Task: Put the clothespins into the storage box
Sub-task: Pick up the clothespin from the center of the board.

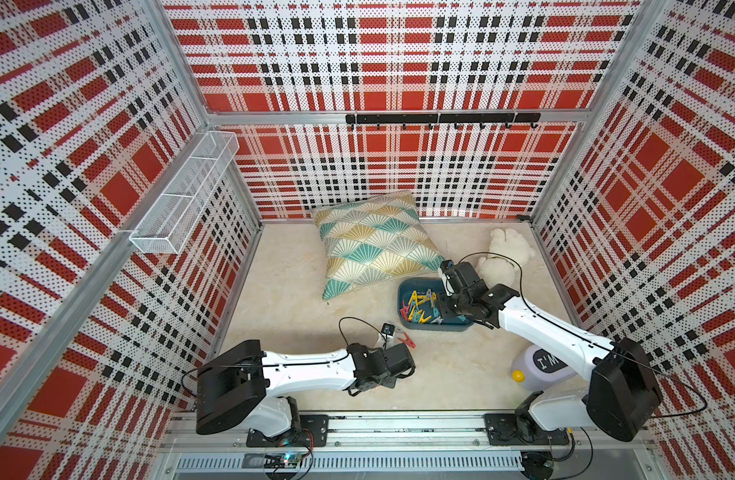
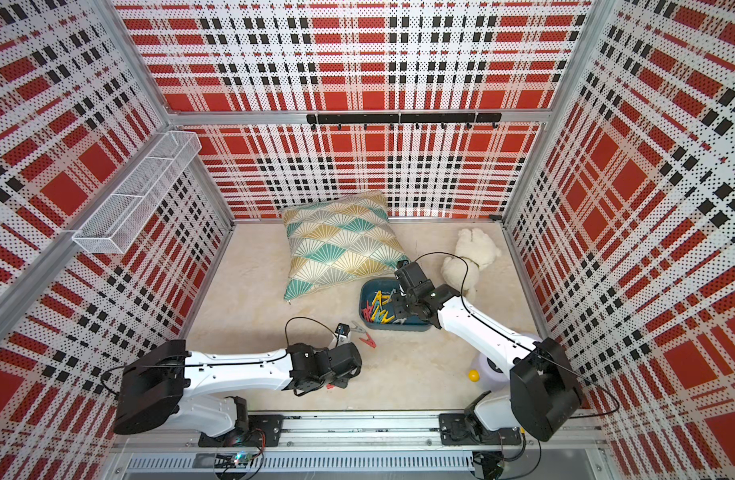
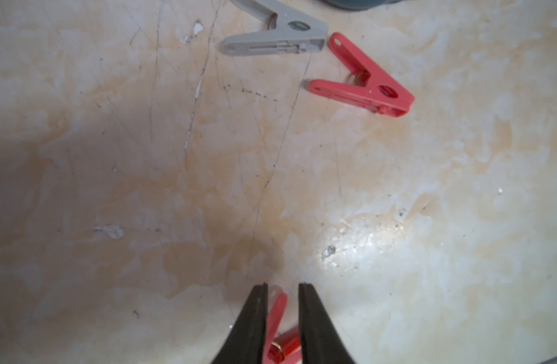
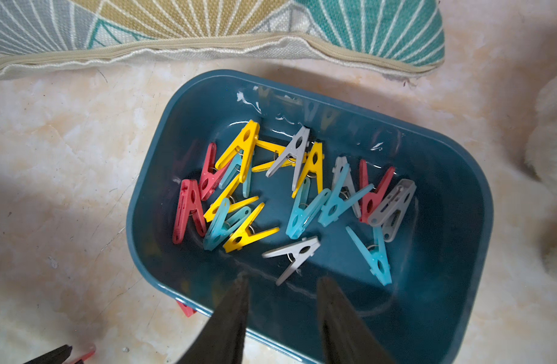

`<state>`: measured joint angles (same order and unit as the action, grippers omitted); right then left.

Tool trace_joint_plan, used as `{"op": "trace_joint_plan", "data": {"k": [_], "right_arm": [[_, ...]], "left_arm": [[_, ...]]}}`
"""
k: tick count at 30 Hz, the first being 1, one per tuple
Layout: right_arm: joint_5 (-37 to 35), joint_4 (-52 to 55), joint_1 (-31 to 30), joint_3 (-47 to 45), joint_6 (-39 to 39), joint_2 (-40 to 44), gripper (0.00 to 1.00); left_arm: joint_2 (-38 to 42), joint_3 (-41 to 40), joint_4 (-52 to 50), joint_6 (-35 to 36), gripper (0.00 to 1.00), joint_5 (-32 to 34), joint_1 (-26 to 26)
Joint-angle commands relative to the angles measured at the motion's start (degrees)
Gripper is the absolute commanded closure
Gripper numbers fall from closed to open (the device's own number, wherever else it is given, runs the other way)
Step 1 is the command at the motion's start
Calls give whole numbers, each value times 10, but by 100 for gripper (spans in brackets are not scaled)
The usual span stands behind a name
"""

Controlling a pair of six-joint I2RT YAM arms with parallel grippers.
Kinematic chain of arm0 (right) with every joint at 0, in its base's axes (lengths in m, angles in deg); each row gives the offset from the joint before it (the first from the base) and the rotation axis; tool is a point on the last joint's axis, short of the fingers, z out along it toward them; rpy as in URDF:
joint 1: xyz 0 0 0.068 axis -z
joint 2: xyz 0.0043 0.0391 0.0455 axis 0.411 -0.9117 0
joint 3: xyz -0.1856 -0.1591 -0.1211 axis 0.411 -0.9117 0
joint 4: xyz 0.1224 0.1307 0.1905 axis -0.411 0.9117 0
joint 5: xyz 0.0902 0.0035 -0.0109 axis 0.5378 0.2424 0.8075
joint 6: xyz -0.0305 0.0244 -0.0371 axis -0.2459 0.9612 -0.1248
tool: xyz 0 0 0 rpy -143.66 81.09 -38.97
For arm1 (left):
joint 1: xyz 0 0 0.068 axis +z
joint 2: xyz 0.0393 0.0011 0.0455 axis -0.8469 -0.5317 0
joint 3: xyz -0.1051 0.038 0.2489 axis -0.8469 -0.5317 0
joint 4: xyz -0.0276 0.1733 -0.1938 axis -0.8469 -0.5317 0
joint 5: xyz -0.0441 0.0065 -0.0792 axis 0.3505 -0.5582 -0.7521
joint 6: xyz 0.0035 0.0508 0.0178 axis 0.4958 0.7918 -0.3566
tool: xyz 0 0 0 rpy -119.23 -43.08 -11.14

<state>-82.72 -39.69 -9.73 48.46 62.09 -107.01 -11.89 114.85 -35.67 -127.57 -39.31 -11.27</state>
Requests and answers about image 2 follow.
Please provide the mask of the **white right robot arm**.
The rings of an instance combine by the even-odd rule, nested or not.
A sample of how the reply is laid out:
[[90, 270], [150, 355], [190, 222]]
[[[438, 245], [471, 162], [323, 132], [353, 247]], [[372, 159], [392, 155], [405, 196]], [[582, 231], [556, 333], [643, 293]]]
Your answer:
[[485, 315], [455, 288], [434, 286], [417, 262], [397, 263], [399, 291], [391, 297], [395, 316], [415, 316], [473, 346], [495, 364], [509, 387], [471, 404], [469, 430], [487, 435], [521, 428], [547, 442], [581, 408], [585, 396], [563, 346], [517, 333]]

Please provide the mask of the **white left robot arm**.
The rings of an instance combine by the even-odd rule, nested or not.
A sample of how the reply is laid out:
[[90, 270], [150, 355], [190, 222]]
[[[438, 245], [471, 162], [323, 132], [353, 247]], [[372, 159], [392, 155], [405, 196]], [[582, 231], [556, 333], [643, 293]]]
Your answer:
[[358, 348], [350, 342], [220, 355], [189, 351], [183, 340], [167, 341], [123, 368], [113, 432], [190, 429], [219, 437], [245, 428], [246, 410], [243, 400], [219, 399], [219, 394], [269, 390], [305, 396], [329, 385], [344, 389], [361, 367]]

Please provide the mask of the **grey clothespin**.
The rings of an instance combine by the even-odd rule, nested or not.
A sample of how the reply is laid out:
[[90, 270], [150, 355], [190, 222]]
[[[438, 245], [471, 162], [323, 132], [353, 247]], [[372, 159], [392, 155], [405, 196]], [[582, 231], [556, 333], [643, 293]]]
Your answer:
[[358, 334], [367, 334], [366, 330], [355, 322], [351, 322], [352, 329]]

